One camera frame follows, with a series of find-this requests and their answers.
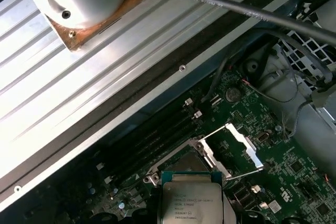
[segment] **black wire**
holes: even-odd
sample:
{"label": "black wire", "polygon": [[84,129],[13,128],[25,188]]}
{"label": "black wire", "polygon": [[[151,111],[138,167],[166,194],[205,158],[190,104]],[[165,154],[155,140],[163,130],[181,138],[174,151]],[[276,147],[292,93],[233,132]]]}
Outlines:
{"label": "black wire", "polygon": [[307,18],[310,14],[315,12],[318,8],[320,8],[325,3],[329,2],[330,0],[314,0],[313,3],[309,6],[309,11],[306,13],[303,13],[303,16],[301,19]]}
{"label": "black wire", "polygon": [[[282,70],[283,73],[285,75],[288,75],[290,72],[289,69],[285,69],[285,70]],[[305,80],[306,82],[308,82],[309,84],[311,84],[312,86],[316,87],[317,83],[315,80],[313,80],[309,75],[307,75],[306,73],[304,72],[301,72],[299,70],[294,70],[294,73],[296,76],[299,76],[301,77],[303,80]],[[273,78],[277,78],[279,77],[278,73],[277,72],[271,72],[271,73],[268,73],[267,75],[263,76],[260,80],[259,80],[259,83],[260,84],[263,84],[269,77],[273,77]]]}
{"label": "black wire", "polygon": [[306,101],[306,102],[303,102],[299,105],[299,107],[298,107],[298,109],[296,110],[296,113],[295,113],[294,126],[293,126],[293,129],[292,129],[292,132],[288,135],[288,138],[291,138],[295,135],[295,133],[297,131],[297,127],[298,127],[300,113],[301,113],[303,107],[310,104],[310,103],[311,103],[311,101]]}
{"label": "black wire", "polygon": [[268,43],[268,45],[263,49],[263,52],[261,53],[260,59],[258,59],[258,66],[255,69],[253,73],[249,73],[247,70],[247,67],[244,65],[244,73],[246,76],[248,76],[248,81],[254,85],[256,82],[261,78],[263,73],[265,72],[265,68],[268,62],[268,58],[271,54],[271,51],[273,50],[273,47],[279,42],[278,38],[274,38],[272,36],[272,39]]}
{"label": "black wire", "polygon": [[267,98],[268,100],[271,100],[271,101],[274,101],[274,102],[279,102],[279,103],[287,103],[287,102],[290,102],[292,100],[294,100],[296,98],[296,96],[298,95],[298,92],[299,92],[299,85],[298,85],[298,81],[296,79],[296,76],[295,76],[295,72],[294,72],[294,69],[292,67],[292,65],[290,64],[288,58],[287,58],[287,55],[284,51],[282,51],[282,56],[284,58],[284,60],[286,61],[287,65],[288,65],[288,68],[289,68],[289,71],[292,75],[292,78],[293,78],[293,81],[295,82],[295,85],[296,85],[296,90],[295,90],[295,93],[294,95],[286,100],[286,101],[281,101],[281,100],[278,100],[274,97],[270,97],[269,95],[266,95],[265,93],[259,91],[257,88],[253,87],[249,82],[247,81],[244,81],[246,84],[248,84],[250,86],[250,88],[252,88],[254,91],[256,91],[258,94],[262,95],[263,97]]}
{"label": "black wire", "polygon": [[[212,94],[214,93],[214,91],[215,91],[215,89],[218,85],[220,77],[222,76],[223,69],[226,66],[228,60],[230,58],[236,57],[238,52],[241,51],[242,45],[246,43],[246,39],[249,38],[251,35],[254,35],[255,33],[269,34],[269,35],[277,37],[277,38],[291,44],[293,47],[297,48],[301,53],[303,53],[303,55],[305,55],[313,63],[313,65],[323,73],[323,76],[325,78],[325,82],[331,82],[332,81],[333,73],[330,71],[330,69],[328,67],[326,67],[319,58],[314,56],[310,52],[310,50],[305,48],[303,45],[298,43],[296,40],[294,40],[293,38],[289,37],[286,34],[283,34],[283,33],[279,32],[279,31],[275,31],[275,30],[267,29],[267,28],[255,28],[255,29],[251,29],[248,32],[244,33],[241,37],[239,37],[231,45],[229,45],[229,49],[227,50],[227,53],[224,55],[224,58],[223,58],[222,63],[220,64],[220,67],[216,71],[216,74],[214,76],[214,79],[213,79],[213,82],[210,86],[209,91],[207,92],[205,97],[202,98],[202,102],[205,102],[206,100],[209,100],[209,98],[211,98]],[[289,67],[292,68],[290,62],[287,59],[287,57],[286,56],[284,56],[284,57],[285,57],[285,60],[286,60],[287,64],[289,65]],[[235,59],[233,60],[233,62],[230,62],[231,65],[234,65],[234,63],[235,63]],[[280,101],[280,100],[277,100],[277,99],[273,99],[273,100],[277,101],[277,102],[288,102],[288,101]]]}
{"label": "black wire", "polygon": [[310,24],[294,20],[290,17],[284,17],[264,9],[260,9],[248,4],[243,4],[232,0],[200,0],[200,1],[220,6],[222,8],[226,8],[228,10],[243,14],[248,17],[253,17],[256,19],[260,19],[262,21],[271,22],[276,25],[286,27],[290,30],[297,31],[303,35],[306,35],[308,37],[314,38],[318,41],[336,47],[336,34],[331,31],[322,29],[320,27],[315,27]]}

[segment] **motherboard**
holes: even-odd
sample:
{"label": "motherboard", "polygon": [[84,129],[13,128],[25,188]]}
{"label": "motherboard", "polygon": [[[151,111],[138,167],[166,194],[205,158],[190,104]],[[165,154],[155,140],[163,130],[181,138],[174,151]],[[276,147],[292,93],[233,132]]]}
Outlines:
{"label": "motherboard", "polygon": [[146,207],[163,171],[223,173],[231,203],[262,212],[271,223],[297,217],[336,223],[336,192],[284,118],[235,71],[227,71],[209,101],[208,76],[78,168],[57,190],[73,220],[109,212],[123,218]]}

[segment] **power cable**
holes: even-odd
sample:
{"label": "power cable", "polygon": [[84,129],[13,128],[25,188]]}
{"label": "power cable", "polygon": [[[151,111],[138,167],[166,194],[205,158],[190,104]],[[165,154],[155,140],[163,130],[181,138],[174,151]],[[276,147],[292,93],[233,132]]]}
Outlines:
{"label": "power cable", "polygon": [[303,35],[314,38],[323,43],[336,47],[336,34],[315,27],[307,23],[297,21],[290,17],[285,17],[276,13],[269,12],[267,10],[253,7],[248,4],[236,2],[233,0],[199,0],[208,4],[216,5],[248,17],[260,19],[262,21],[271,22],[281,27],[286,27],[290,30],[297,31]]}

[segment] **mounting hole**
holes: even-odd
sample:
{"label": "mounting hole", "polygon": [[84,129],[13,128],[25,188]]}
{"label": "mounting hole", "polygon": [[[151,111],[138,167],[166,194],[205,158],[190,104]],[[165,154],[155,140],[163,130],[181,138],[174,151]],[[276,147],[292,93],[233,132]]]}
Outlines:
{"label": "mounting hole", "polygon": [[255,73],[258,66],[259,62],[254,59],[249,59],[244,63],[244,68],[248,73]]}
{"label": "mounting hole", "polygon": [[20,192],[22,190],[22,187],[20,187],[20,186],[15,186],[14,187],[14,192],[15,193],[18,193],[18,192]]}
{"label": "mounting hole", "polygon": [[62,18],[63,19],[68,19],[68,18],[70,18],[70,16],[71,16],[71,12],[70,11],[65,10],[64,12],[62,12]]}
{"label": "mounting hole", "polygon": [[178,69],[180,70],[180,72],[184,72],[185,70],[187,70],[187,66],[186,65],[180,65],[180,67]]}

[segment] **chip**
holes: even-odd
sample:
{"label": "chip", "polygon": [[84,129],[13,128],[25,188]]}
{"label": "chip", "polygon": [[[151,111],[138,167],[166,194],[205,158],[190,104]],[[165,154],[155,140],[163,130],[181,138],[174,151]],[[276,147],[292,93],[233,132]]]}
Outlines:
{"label": "chip", "polygon": [[174,170],[176,172],[198,171],[207,172],[209,169],[194,152],[189,152],[181,157],[176,163],[167,167],[165,170]]}
{"label": "chip", "polygon": [[217,183],[196,180],[164,183],[162,223],[223,223],[222,187]]}
{"label": "chip", "polygon": [[296,162],[294,162],[293,164],[291,164],[290,168],[292,168],[292,170],[293,170],[295,173],[298,173],[299,171],[302,170],[303,165],[302,165],[299,161],[296,161]]}
{"label": "chip", "polygon": [[327,213],[329,213],[329,208],[326,206],[325,203],[322,203],[320,206],[316,208],[316,210],[319,212],[320,215],[324,216]]}

